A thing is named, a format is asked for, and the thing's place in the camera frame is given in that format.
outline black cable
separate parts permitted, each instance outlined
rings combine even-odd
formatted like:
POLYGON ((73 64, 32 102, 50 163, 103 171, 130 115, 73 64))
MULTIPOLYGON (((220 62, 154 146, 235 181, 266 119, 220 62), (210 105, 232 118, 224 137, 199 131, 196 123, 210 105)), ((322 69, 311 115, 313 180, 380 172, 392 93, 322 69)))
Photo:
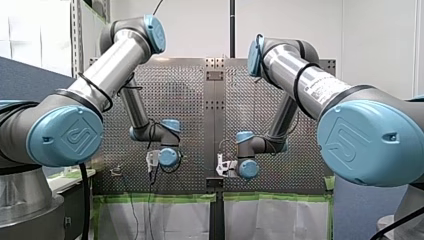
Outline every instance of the black cable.
POLYGON ((309 112, 305 109, 305 107, 303 106, 302 102, 299 99, 299 80, 300 77, 302 76, 302 74, 306 71, 306 69, 310 68, 310 67, 317 67, 320 68, 320 66, 316 63, 307 63, 305 66, 303 66, 299 72, 297 72, 296 74, 296 78, 294 79, 294 83, 293 83, 293 97, 297 103, 297 106, 299 107, 300 110, 302 110, 302 112, 308 116, 311 119, 314 119, 311 114, 309 114, 309 112))
POLYGON ((90 230, 90 187, 88 185, 87 168, 84 163, 79 165, 82 176, 82 184, 84 188, 84 225, 82 228, 82 240, 88 240, 88 232, 90 230))
POLYGON ((174 173, 174 172, 176 172, 176 171, 180 168, 180 166, 181 166, 181 158, 180 158, 180 160, 178 161, 177 166, 176 166, 174 169, 170 170, 170 171, 166 170, 166 169, 165 169, 165 168, 164 168, 161 164, 159 164, 159 166, 160 166, 160 169, 162 170, 162 172, 164 172, 164 173, 166 173, 166 174, 174 173))
POLYGON ((138 222, 137 215, 135 214, 135 208, 134 208, 132 193, 129 191, 128 184, 127 184, 127 178, 125 177, 125 175, 122 175, 122 182, 124 183, 125 191, 130 196, 131 208, 132 208, 133 216, 134 216, 134 219, 135 219, 135 222, 136 222, 136 234, 135 234, 134 240, 137 240, 137 238, 138 238, 138 228, 139 228, 140 224, 138 222))
POLYGON ((374 234, 374 236, 372 236, 370 240, 379 240, 382 237, 384 237, 384 234, 386 234, 386 233, 390 232, 391 230, 403 225, 404 223, 411 221, 412 219, 414 219, 414 218, 416 218, 416 217, 418 217, 422 214, 424 214, 424 207, 416 210, 415 212, 412 212, 412 213, 406 215, 405 217, 397 220, 396 222, 390 224, 389 226, 381 229, 376 234, 374 234))
POLYGON ((155 11, 153 11, 153 16, 156 14, 156 12, 159 10, 160 5, 162 4, 163 0, 160 0, 158 5, 155 8, 155 11))
POLYGON ((153 230, 152 230, 152 213, 150 209, 150 195, 152 195, 152 186, 156 183, 158 172, 159 172, 159 167, 156 167, 155 174, 153 176, 152 176, 152 172, 149 172, 150 184, 149 184, 149 196, 147 197, 147 210, 149 214, 149 228, 150 228, 150 236, 152 240, 154 240, 154 236, 153 236, 153 230))
POLYGON ((116 95, 118 96, 118 97, 120 97, 121 96, 121 90, 123 89, 123 88, 125 88, 125 89, 136 89, 136 90, 142 90, 143 89, 143 87, 141 87, 141 86, 135 86, 135 87, 129 87, 129 86, 127 86, 128 85, 128 83, 131 81, 131 80, 133 80, 134 79, 134 76, 135 76, 135 73, 134 72, 132 72, 131 74, 130 74, 130 76, 128 77, 128 79, 125 81, 125 83, 122 85, 122 87, 118 90, 118 92, 116 93, 116 95))
POLYGON ((78 76, 80 78, 82 78, 89 86, 94 87, 97 91, 99 91, 107 99, 107 101, 109 102, 109 105, 107 106, 107 108, 103 109, 103 112, 107 112, 110 109, 112 109, 112 107, 113 107, 112 98, 109 97, 109 95, 105 91, 103 91, 99 86, 97 86, 90 79, 88 79, 86 76, 84 76, 83 73, 78 73, 78 76))

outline blue joint cap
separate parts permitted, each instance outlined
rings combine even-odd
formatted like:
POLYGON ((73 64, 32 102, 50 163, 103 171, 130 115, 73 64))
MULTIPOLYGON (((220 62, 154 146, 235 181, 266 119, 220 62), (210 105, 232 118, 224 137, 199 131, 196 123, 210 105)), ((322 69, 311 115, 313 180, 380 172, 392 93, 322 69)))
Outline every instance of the blue joint cap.
POLYGON ((258 176, 258 173, 259 166, 255 161, 251 159, 243 161, 239 166, 239 175, 242 178, 252 179, 258 176))
POLYGON ((412 100, 419 100, 419 102, 424 102, 424 95, 415 96, 412 100))
POLYGON ((144 25, 153 47, 152 52, 155 54, 163 53, 166 49, 166 38, 162 23, 153 15, 145 15, 144 25))
POLYGON ((180 121, 175 120, 175 119, 163 119, 161 121, 161 124, 169 129, 171 129, 172 131, 175 132, 180 132, 180 121))
POLYGON ((284 143, 283 149, 281 150, 281 152, 287 152, 287 150, 289 150, 289 141, 288 139, 286 139, 286 142, 284 143))
POLYGON ((25 102, 23 100, 0 100, 0 109, 5 105, 9 105, 12 103, 25 102))
POLYGON ((249 56, 247 58, 247 70, 249 75, 252 77, 260 77, 261 76, 261 56, 259 56, 259 50, 263 54, 264 48, 264 38, 259 38, 259 46, 256 43, 256 40, 252 41, 249 48, 249 56))
POLYGON ((26 139, 32 160, 48 167, 67 167, 86 162, 99 149, 103 123, 83 106, 56 108, 42 116, 26 139))
POLYGON ((159 163, 164 167, 173 167, 178 162, 178 153, 172 148, 164 148, 159 152, 159 163))
POLYGON ((327 165, 358 185, 395 187, 424 173, 424 133, 403 112, 383 103, 354 100, 328 110, 318 125, 327 165))
POLYGON ((252 131, 242 131, 242 132, 238 132, 236 135, 236 142, 237 144, 245 142, 251 138, 253 138, 255 135, 253 134, 252 131))
POLYGON ((133 141, 138 141, 137 137, 135 136, 134 128, 130 127, 130 138, 133 141))

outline pegboard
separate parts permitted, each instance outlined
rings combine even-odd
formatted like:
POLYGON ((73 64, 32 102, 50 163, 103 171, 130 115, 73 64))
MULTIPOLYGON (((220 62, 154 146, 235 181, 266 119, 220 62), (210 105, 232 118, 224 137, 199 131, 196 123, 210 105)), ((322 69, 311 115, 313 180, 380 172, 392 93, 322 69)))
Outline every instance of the pegboard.
MULTIPOLYGON (((237 132, 245 130, 257 135, 266 134, 285 94, 265 80, 255 83, 257 78, 249 76, 246 66, 246 60, 226 61, 226 111, 223 126, 226 139, 234 139, 237 132)), ((335 73, 334 60, 321 60, 320 66, 331 74, 335 73)), ((316 122, 303 113, 299 113, 298 118, 296 130, 288 137, 287 152, 276 156, 257 154, 259 176, 249 182, 225 179, 224 191, 325 193, 323 177, 331 175, 331 172, 321 158, 316 142, 316 122)), ((224 161, 234 159, 234 141, 223 146, 224 161)))
MULTIPOLYGON (((205 192, 204 171, 204 59, 170 59, 166 63, 150 61, 135 70, 148 115, 159 122, 174 118, 181 122, 181 167, 173 174, 158 171, 154 191, 160 193, 205 192)), ((105 136, 100 156, 95 194, 148 192, 147 143, 129 138, 131 126, 120 98, 105 114, 105 136), (112 177, 110 170, 120 165, 125 179, 112 177)), ((151 149, 159 149, 154 143, 151 149)))
MULTIPOLYGON (((206 177, 215 174, 218 143, 230 139, 223 144, 224 160, 235 159, 236 133, 251 130, 265 134, 284 94, 265 81, 255 84, 255 79, 248 76, 245 59, 220 59, 224 67, 220 64, 219 69, 211 68, 210 61, 152 59, 135 71, 149 117, 181 122, 184 160, 173 174, 159 171, 154 192, 206 192, 206 177), (211 69, 222 71, 223 78, 218 74, 217 80, 211 79, 211 69)), ((333 60, 323 60, 321 66, 334 74, 333 60)), ((147 143, 130 139, 130 121, 123 103, 118 97, 114 103, 114 108, 105 114, 101 153, 93 161, 98 171, 94 193, 148 192, 147 143), (118 165, 124 178, 110 174, 118 165)), ((324 193, 323 177, 331 172, 320 157, 315 132, 315 122, 301 114, 296 131, 289 137, 289 151, 277 156, 257 155, 259 177, 247 184, 240 179, 226 179, 225 191, 324 193)), ((159 144, 152 144, 151 149, 159 149, 159 144)))

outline white wall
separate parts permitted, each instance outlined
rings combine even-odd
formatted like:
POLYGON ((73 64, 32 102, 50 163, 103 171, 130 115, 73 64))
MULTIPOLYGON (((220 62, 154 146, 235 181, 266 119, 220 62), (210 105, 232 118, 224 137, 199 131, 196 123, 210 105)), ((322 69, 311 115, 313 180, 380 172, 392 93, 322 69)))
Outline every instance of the white wall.
MULTIPOLYGON (((151 14, 158 1, 111 0, 111 20, 151 14)), ((341 60, 340 0, 236 1, 236 56, 247 57, 256 34, 311 42, 321 58, 341 60)), ((228 0, 164 1, 157 17, 167 37, 167 57, 229 55, 228 0)))
POLYGON ((70 2, 0 4, 0 56, 70 76, 70 2))
POLYGON ((414 94, 417 0, 344 0, 342 79, 414 94))

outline green tape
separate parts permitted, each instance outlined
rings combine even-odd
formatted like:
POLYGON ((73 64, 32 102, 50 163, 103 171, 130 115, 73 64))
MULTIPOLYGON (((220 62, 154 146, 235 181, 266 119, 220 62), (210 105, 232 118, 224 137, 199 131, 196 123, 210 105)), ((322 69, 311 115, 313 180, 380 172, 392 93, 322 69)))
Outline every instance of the green tape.
MULTIPOLYGON (((90 173, 95 173, 95 172, 96 171, 93 170, 93 169, 87 169, 87 174, 88 175, 90 175, 90 173)), ((53 175, 49 176, 48 179, 60 177, 61 175, 62 175, 62 173, 56 173, 56 174, 53 174, 53 175)), ((69 172, 65 176, 63 176, 63 178, 74 178, 74 179, 82 178, 81 177, 81 171, 80 170, 77 170, 77 171, 69 172)))
POLYGON ((292 202, 329 202, 331 195, 300 195, 290 193, 263 193, 263 192, 243 192, 243 193, 224 193, 224 201, 257 201, 260 199, 292 201, 292 202))
POLYGON ((325 187, 326 187, 327 191, 334 190, 335 179, 336 178, 334 176, 326 176, 326 177, 324 177, 325 187))
MULTIPOLYGON (((148 194, 148 193, 135 193, 132 194, 134 203, 203 203, 215 202, 215 194, 193 194, 193 195, 161 195, 161 194, 148 194)), ((107 203, 130 203, 131 198, 129 194, 124 195, 105 195, 94 196, 93 202, 101 204, 107 203)))
POLYGON ((101 202, 93 201, 93 231, 94 231, 94 240, 99 239, 99 219, 100 219, 100 209, 102 207, 101 202))
POLYGON ((327 239, 333 240, 333 209, 334 209, 334 198, 329 197, 329 206, 328 206, 328 229, 327 229, 327 239))

